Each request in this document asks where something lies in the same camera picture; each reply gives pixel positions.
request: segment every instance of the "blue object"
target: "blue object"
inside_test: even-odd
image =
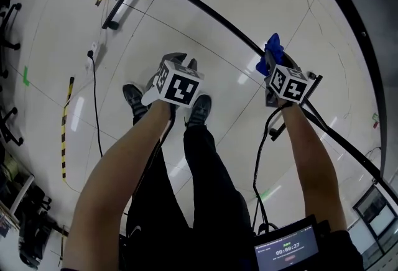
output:
[[[280,45],[279,35],[274,33],[271,38],[266,43],[266,47],[264,51],[270,51],[274,56],[275,62],[278,65],[282,65],[283,60],[282,56],[284,54],[284,48]],[[260,62],[256,65],[256,70],[262,75],[269,76],[270,73],[267,69],[267,62],[265,57],[261,57]]]

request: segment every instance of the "white floor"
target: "white floor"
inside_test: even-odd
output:
[[[15,102],[19,110],[13,128],[25,142],[21,147],[8,143],[8,147],[53,199],[50,214],[59,224],[69,226],[79,197],[76,191],[82,190],[100,159],[93,83],[76,90],[88,80],[84,76],[86,53],[99,38],[104,1],[100,7],[95,6],[96,0],[12,1],[21,2],[22,9],[9,35],[22,47],[7,52],[10,76],[2,87],[9,105]],[[104,152],[132,126],[122,85],[127,81],[145,84],[164,54],[185,52],[198,60],[205,74],[204,90],[213,98],[208,128],[236,188],[254,212],[254,163],[265,121],[272,112],[265,107],[263,77],[254,68],[259,57],[186,0],[128,1],[131,7],[124,6],[117,14],[119,30],[107,30],[101,36],[96,94]],[[277,32],[285,51],[303,71],[323,75],[311,102],[324,120],[364,154],[380,144],[379,130],[373,129],[372,115],[377,109],[368,71],[334,0],[202,1],[260,47]],[[110,0],[108,12],[115,3]],[[29,86],[23,83],[25,67]],[[62,181],[60,152],[62,107],[73,75],[76,95],[69,109],[66,160],[67,181],[76,191]],[[178,110],[164,154],[177,200],[192,224],[192,175],[182,144],[186,113]],[[317,131],[335,164],[351,224],[356,219],[352,205],[370,186],[371,177],[339,145]],[[276,142],[266,141],[257,185],[260,193],[268,191],[265,206],[270,221],[283,226],[304,217],[286,131]]]

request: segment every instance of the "shoe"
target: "shoe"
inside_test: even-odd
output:
[[[135,84],[128,83],[123,86],[123,95],[132,109],[133,117],[140,120],[148,111],[148,107],[141,104],[142,90]]]
[[[187,128],[192,126],[205,125],[207,117],[211,110],[211,97],[207,94],[201,94],[195,101],[192,107],[191,116],[188,122],[185,123]]]

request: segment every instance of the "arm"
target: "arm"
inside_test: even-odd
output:
[[[148,113],[98,162],[76,205],[63,267],[117,270],[123,210],[170,118],[169,104]]]
[[[297,104],[282,110],[303,190],[305,214],[328,220],[331,231],[347,230],[338,181],[328,152]]]

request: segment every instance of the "display screen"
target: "display screen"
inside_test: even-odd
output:
[[[318,253],[311,226],[255,247],[260,271],[279,271]]]

